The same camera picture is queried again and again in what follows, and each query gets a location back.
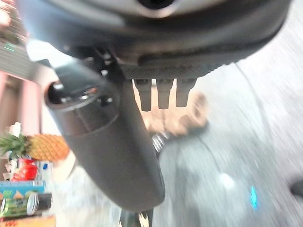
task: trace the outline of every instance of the pineapple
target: pineapple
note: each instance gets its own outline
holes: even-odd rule
[[[58,161],[69,154],[69,147],[62,136],[38,134],[35,136],[19,137],[8,134],[0,138],[2,154],[11,151],[11,157],[18,158],[29,155],[43,161]]]

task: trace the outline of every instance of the metal bolt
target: metal bolt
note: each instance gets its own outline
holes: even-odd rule
[[[166,141],[170,138],[170,134],[168,133],[163,133],[163,134],[155,134],[153,135],[152,143],[153,146],[155,147],[157,153],[160,153],[163,149],[163,147],[166,144]]]
[[[100,96],[97,99],[97,102],[101,104],[101,106],[107,106],[108,104],[113,102],[113,98],[108,96]]]

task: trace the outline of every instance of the gray floor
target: gray floor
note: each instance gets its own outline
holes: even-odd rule
[[[288,190],[303,178],[302,10],[295,0],[269,45],[197,82],[209,125],[163,151],[167,194],[155,227],[302,226],[303,202]]]

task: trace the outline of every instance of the person's foot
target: person's foot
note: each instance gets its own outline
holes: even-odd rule
[[[297,181],[290,187],[290,192],[294,196],[300,196],[303,199],[303,180]]]

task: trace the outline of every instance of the canned food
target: canned food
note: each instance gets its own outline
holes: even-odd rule
[[[30,194],[27,202],[27,214],[41,214],[51,208],[53,202],[53,195],[51,193]]]
[[[3,199],[0,218],[15,217],[27,214],[27,199]]]

